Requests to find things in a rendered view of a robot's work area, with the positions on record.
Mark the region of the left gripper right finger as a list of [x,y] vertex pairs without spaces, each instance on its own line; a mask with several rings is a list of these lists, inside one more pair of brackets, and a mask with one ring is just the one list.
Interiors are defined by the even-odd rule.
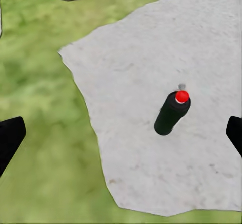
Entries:
[[242,156],[242,118],[231,116],[227,124],[226,134]]

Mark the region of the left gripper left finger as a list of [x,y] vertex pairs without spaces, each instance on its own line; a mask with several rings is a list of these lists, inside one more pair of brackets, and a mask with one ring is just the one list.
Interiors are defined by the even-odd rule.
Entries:
[[0,176],[26,134],[22,116],[0,121]]

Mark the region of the insectifuge atomizer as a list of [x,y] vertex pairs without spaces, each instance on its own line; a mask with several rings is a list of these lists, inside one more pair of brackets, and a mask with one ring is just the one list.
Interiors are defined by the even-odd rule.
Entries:
[[174,91],[168,95],[154,122],[153,127],[157,134],[168,135],[189,111],[191,99],[188,92],[184,91],[185,87],[185,84],[179,84],[180,91]]

